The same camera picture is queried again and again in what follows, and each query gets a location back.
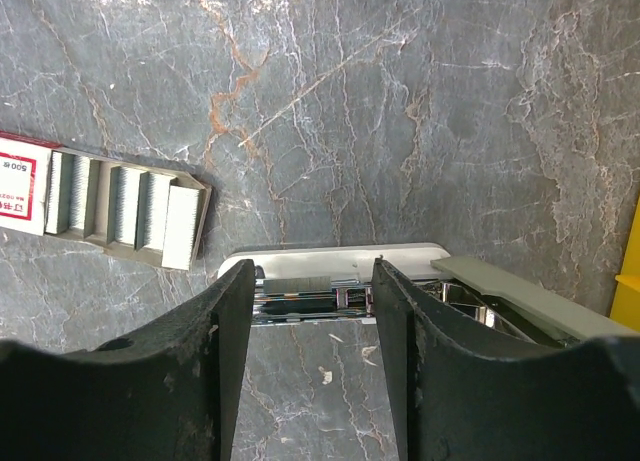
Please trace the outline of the green white stapler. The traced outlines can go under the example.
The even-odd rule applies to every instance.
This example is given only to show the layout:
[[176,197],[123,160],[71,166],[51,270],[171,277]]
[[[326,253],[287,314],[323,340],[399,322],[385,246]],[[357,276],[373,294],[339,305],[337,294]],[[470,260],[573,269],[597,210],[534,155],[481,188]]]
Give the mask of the green white stapler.
[[[452,256],[435,243],[409,243],[238,252],[218,273],[242,260],[255,268],[253,321],[257,325],[356,319],[372,323],[377,309],[373,270],[391,263],[427,294],[477,322],[521,340],[554,348],[632,330],[498,267]],[[265,279],[330,276],[329,292],[268,296]]]

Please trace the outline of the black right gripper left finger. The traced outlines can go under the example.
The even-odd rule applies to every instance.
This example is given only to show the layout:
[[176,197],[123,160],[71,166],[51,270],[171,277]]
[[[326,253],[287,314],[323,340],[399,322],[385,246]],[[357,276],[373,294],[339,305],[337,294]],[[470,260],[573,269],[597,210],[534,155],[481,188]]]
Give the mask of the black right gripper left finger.
[[253,315],[255,268],[92,351],[1,344],[5,460],[226,460]]

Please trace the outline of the red white staple box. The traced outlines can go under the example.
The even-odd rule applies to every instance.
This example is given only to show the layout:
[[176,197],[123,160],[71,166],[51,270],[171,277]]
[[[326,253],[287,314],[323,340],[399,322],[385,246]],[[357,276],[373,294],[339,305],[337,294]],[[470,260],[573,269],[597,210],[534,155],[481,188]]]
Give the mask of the red white staple box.
[[187,271],[212,189],[190,173],[1,134],[1,225]]

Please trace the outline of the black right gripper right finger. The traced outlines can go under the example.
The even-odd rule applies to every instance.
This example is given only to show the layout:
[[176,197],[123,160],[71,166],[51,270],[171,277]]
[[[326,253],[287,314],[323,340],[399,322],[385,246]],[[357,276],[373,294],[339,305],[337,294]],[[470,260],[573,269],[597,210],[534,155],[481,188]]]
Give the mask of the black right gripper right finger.
[[482,325],[391,263],[373,300],[403,460],[635,460],[639,340],[554,349]]

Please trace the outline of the silver staple strip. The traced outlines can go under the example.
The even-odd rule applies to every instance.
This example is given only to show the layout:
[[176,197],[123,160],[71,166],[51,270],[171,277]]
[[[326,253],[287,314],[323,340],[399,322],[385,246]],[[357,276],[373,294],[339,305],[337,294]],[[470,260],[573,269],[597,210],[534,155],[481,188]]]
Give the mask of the silver staple strip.
[[265,279],[262,289],[268,296],[321,293],[332,289],[332,281],[330,276]]

